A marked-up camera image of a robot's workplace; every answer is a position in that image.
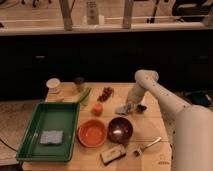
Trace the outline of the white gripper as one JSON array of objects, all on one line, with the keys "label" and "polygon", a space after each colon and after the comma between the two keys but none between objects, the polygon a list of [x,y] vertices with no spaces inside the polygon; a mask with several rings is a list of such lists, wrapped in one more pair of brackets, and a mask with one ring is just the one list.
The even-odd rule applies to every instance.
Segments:
[{"label": "white gripper", "polygon": [[142,88],[132,88],[127,95],[126,103],[136,106],[141,103],[143,96],[144,90]]}]

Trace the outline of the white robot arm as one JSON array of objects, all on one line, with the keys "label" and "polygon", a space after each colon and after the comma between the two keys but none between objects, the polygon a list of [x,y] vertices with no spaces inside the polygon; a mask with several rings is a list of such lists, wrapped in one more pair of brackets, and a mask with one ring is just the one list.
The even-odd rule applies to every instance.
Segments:
[{"label": "white robot arm", "polygon": [[188,103],[158,79],[154,70],[138,70],[126,103],[135,106],[149,92],[175,120],[171,171],[213,171],[213,111]]}]

